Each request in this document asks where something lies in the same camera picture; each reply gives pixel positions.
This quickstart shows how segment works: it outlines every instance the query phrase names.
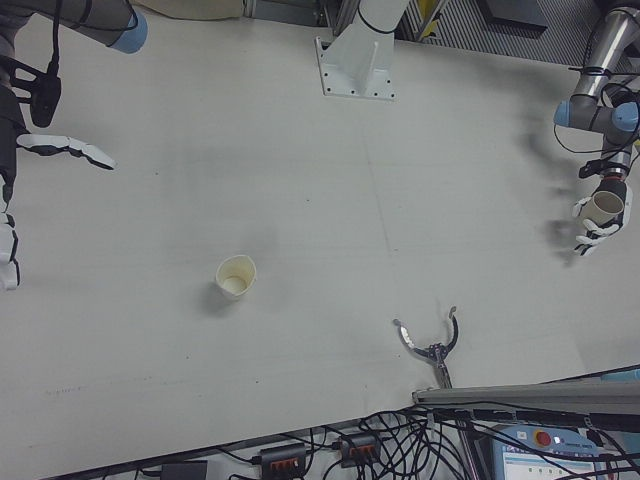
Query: red button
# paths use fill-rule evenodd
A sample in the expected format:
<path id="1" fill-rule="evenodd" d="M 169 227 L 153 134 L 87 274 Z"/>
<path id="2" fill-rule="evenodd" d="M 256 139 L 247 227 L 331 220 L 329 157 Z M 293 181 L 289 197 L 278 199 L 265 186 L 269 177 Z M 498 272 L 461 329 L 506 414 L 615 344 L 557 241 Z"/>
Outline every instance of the red button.
<path id="1" fill-rule="evenodd" d="M 538 430 L 535 433 L 535 441 L 541 447 L 548 447 L 551 445 L 551 436 L 543 430 Z"/>

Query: metal frame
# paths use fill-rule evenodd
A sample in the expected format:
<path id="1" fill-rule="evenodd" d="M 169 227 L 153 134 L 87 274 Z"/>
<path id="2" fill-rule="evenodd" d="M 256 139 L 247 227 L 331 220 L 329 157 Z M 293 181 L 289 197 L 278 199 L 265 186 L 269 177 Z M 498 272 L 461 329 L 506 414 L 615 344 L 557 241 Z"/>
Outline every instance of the metal frame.
<path id="1" fill-rule="evenodd" d="M 415 392 L 413 398 L 417 404 L 434 409 L 488 410 L 510 414 L 523 409 L 544 409 L 589 416 L 636 416 L 640 422 L 640 382 L 584 380 L 540 385 L 421 390 Z M 496 403 L 517 407 L 497 407 Z"/>

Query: paper cup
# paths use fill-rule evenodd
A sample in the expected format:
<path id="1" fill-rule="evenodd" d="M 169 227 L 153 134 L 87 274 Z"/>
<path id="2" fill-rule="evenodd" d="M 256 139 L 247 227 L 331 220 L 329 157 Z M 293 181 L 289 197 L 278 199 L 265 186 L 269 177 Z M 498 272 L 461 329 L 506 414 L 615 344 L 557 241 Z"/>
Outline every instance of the paper cup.
<path id="1" fill-rule="evenodd" d="M 615 193 L 608 191 L 596 191 L 591 200 L 582 207 L 580 219 L 589 219 L 596 225 L 604 225 L 613 220 L 624 210 L 624 202 Z"/>
<path id="2" fill-rule="evenodd" d="M 247 255 L 227 258 L 218 267 L 216 285 L 229 300 L 239 300 L 256 279 L 256 265 Z"/>

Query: white table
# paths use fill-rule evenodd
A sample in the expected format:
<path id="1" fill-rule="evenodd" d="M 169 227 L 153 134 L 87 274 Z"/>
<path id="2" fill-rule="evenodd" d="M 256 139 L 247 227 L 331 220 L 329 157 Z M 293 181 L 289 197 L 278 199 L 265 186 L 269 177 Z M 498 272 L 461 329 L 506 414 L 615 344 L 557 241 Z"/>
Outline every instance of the white table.
<path id="1" fill-rule="evenodd" d="M 458 386 L 640 362 L 639 219 L 567 260 L 563 222 L 597 183 L 579 182 L 579 159 L 553 139 L 575 73 L 400 43 L 396 102 L 329 98 L 313 42 L 326 31 L 149 23 L 131 57 L 61 32 L 48 132 L 98 145 L 118 169 L 19 156 L 23 285 L 0 297 L 0 478 L 405 406 L 435 380 L 391 321 L 446 340 L 452 304 Z M 50 28 L 34 18 L 18 58 L 44 68 Z M 258 281 L 228 305 L 212 280 L 235 253 L 255 259 Z"/>

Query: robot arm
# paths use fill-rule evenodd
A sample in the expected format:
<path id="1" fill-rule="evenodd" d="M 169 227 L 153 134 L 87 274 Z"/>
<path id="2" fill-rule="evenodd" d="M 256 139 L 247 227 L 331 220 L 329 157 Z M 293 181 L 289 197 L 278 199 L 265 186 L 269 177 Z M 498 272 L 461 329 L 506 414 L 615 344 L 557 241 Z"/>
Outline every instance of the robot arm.
<path id="1" fill-rule="evenodd" d="M 575 251 L 582 256 L 593 253 L 629 219 L 633 192 L 625 180 L 633 162 L 633 144 L 640 134 L 640 101 L 626 84 L 612 78 L 624 49 L 638 38 L 640 1 L 614 3 L 604 17 L 600 40 L 588 64 L 580 70 L 573 95 L 556 109 L 556 125 L 603 136 L 600 158 L 587 162 L 579 172 L 580 178 L 599 175 L 602 179 L 592 196 L 574 206 L 573 215 L 586 230 L 585 235 L 576 237 Z M 613 106 L 603 104 L 604 93 Z"/>
<path id="2" fill-rule="evenodd" d="M 86 0 L 0 0 L 0 288 L 5 290 L 13 290 L 20 284 L 16 260 L 18 236 L 14 218 L 8 213 L 17 174 L 16 149 L 23 148 L 41 156 L 68 152 L 103 169 L 115 167 L 113 159 L 93 145 L 67 136 L 33 135 L 27 131 L 19 104 L 29 104 L 33 123 L 47 127 L 61 93 L 56 54 L 46 72 L 14 58 L 15 35 L 35 12 L 54 18 L 55 38 L 59 21 L 125 53 L 137 51 L 147 34 L 144 16 L 135 12 L 128 0 L 93 3 Z M 20 78 L 18 71 L 29 73 L 34 80 Z M 19 99 L 11 87 L 30 96 Z"/>

